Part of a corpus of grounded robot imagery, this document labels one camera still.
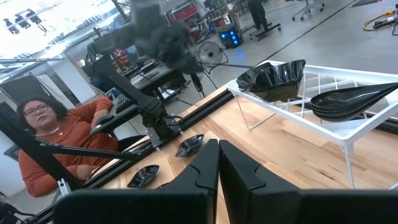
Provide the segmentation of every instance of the white wire rack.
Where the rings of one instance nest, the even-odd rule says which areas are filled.
[[[262,64],[267,62],[270,62],[273,66],[284,63],[268,60],[262,62]],[[368,118],[366,113],[364,113],[364,119],[356,119],[338,123],[327,123],[322,122],[322,120],[320,120],[319,123],[314,123],[308,119],[305,119],[306,115],[313,114],[312,110],[305,109],[305,103],[309,103],[313,96],[326,91],[361,85],[395,82],[398,82],[398,75],[306,65],[299,90],[299,95],[302,97],[302,100],[292,101],[289,99],[286,103],[266,102],[252,93],[240,91],[236,80],[232,80],[227,83],[227,89],[235,96],[239,105],[239,109],[241,109],[242,116],[249,130],[259,126],[261,123],[265,122],[275,114],[278,114],[283,116],[285,119],[293,121],[339,144],[345,154],[352,188],[355,188],[353,170],[350,161],[350,155],[354,152],[354,142],[381,123],[385,122],[385,120],[396,116],[398,113],[398,91],[394,91],[370,108],[368,111],[371,111],[371,113],[374,115],[371,118]],[[246,118],[244,117],[244,113],[242,111],[241,105],[239,104],[237,96],[241,96],[273,113],[254,126],[250,127]],[[290,112],[290,105],[298,106],[301,108],[301,110],[299,112]]]

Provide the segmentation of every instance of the person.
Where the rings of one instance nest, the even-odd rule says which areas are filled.
[[[22,127],[29,129],[38,139],[71,147],[84,147],[108,151],[122,151],[143,136],[133,136],[118,142],[110,135],[90,135],[91,128],[100,117],[109,113],[112,101],[106,97],[86,105],[67,110],[61,102],[43,96],[33,96],[17,107]],[[109,159],[64,154],[53,155],[80,180],[88,180],[92,171]],[[58,187],[57,181],[41,168],[23,149],[19,153],[19,167],[28,192],[34,197],[47,195]]]
[[[256,29],[261,29],[261,25],[264,30],[267,30],[268,23],[266,19],[266,11],[264,10],[260,0],[248,0],[249,11],[253,18]]]

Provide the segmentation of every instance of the wooden tabletop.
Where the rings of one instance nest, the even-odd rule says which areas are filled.
[[[198,102],[182,116],[195,110],[223,89]],[[250,125],[271,113],[242,98],[238,100]],[[295,111],[298,108],[291,107],[291,110]],[[319,121],[314,116],[306,118],[313,122]],[[193,159],[175,157],[178,146],[186,138],[197,134],[205,134],[205,142],[213,138],[227,139],[264,167],[300,188],[350,188],[345,155],[338,145],[278,115],[249,131],[235,99],[164,146],[161,152],[154,152],[103,188],[126,189],[127,183],[139,169],[152,164],[159,165],[160,169],[148,189],[155,189],[170,182]],[[396,135],[378,130],[371,131],[355,143],[351,161],[357,188],[387,189],[398,182],[397,145]],[[217,223],[229,223],[221,185],[218,191]]]

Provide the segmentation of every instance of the yellow cable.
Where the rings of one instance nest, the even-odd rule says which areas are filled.
[[[363,30],[365,30],[365,31],[374,31],[374,30],[376,30],[375,28],[368,28],[368,25],[369,25],[370,23],[372,23],[373,21],[375,21],[376,19],[380,19],[380,18],[382,18],[382,17],[384,17],[384,16],[393,15],[394,13],[395,13],[395,11],[393,11],[393,10],[387,10],[385,13],[381,14],[380,16],[377,16],[377,17],[375,17],[375,18],[373,18],[373,19],[371,19],[371,20],[369,20],[369,21],[366,21],[366,22],[363,24]],[[384,26],[384,27],[380,27],[380,28],[377,28],[377,29],[387,28],[387,27],[389,27],[389,26],[390,26],[390,25],[386,25],[386,26]]]

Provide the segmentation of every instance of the black dish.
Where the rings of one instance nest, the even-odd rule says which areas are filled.
[[[169,184],[169,183],[168,183],[168,182],[167,182],[167,183],[164,183],[164,184],[158,186],[156,189],[162,189],[162,188],[164,188],[164,186],[166,186],[167,184]]]
[[[395,89],[396,88],[390,88],[389,91],[384,93],[384,96],[377,97],[377,98],[373,99],[372,101],[367,101],[366,103],[364,103],[361,107],[357,108],[356,110],[346,111],[343,113],[319,113],[315,109],[312,109],[312,111],[315,116],[317,116],[325,121],[332,121],[332,122],[349,121],[349,120],[357,117],[358,115],[362,114],[363,112],[365,112],[367,109],[369,109],[371,106],[376,104],[383,97],[392,93]]]
[[[344,116],[345,114],[351,114],[354,111],[357,110],[363,110],[363,108],[368,109],[370,106],[376,104],[379,100],[383,99],[385,96],[388,94],[392,93],[398,88],[397,86],[392,86],[390,88],[385,89],[384,91],[380,91],[378,95],[373,96],[372,98],[369,98],[366,101],[360,101],[359,103],[356,103],[355,105],[351,105],[347,108],[340,109],[340,110],[324,110],[324,109],[319,109],[315,106],[312,107],[313,111],[316,111],[318,114],[321,114],[322,116]]]
[[[267,62],[257,67],[253,67],[247,72],[243,73],[236,79],[236,83],[238,84],[239,89],[241,90],[249,90],[250,87],[256,82],[257,75],[261,70],[273,68],[271,63]]]
[[[311,99],[311,104],[321,110],[343,110],[378,97],[383,91],[398,87],[398,83],[360,86],[321,93]]]
[[[183,141],[178,147],[175,157],[192,156],[198,153],[204,137],[204,134],[199,134]]]
[[[251,89],[278,88],[281,84],[298,84],[303,77],[304,66],[305,60],[294,60],[275,67],[265,68],[259,72]]]
[[[142,168],[134,175],[134,177],[132,177],[130,183],[128,183],[127,186],[130,188],[147,187],[150,183],[154,181],[158,170],[158,165],[150,165]]]
[[[268,102],[297,97],[304,67],[305,60],[296,60],[264,69],[250,92]]]

